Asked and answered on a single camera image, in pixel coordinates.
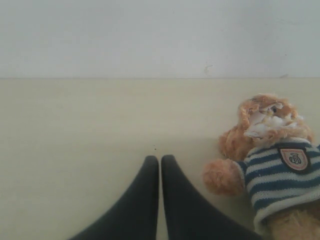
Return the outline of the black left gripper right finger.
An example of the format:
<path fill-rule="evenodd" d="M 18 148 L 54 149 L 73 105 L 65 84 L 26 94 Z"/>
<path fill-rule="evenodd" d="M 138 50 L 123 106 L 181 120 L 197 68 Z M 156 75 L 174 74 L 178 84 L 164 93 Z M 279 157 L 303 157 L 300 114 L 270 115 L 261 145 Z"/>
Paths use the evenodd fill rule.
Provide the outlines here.
<path fill-rule="evenodd" d="M 211 205 L 191 184 L 174 155 L 161 158 L 162 195 L 170 240 L 261 240 Z"/>

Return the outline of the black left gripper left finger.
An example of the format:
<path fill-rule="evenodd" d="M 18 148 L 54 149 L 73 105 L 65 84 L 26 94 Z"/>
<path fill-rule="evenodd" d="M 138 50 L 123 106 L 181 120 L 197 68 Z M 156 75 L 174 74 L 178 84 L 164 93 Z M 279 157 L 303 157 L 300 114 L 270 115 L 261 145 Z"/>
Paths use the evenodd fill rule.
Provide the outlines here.
<path fill-rule="evenodd" d="M 155 240 L 159 210 L 159 162 L 145 158 L 120 199 L 73 240 Z"/>

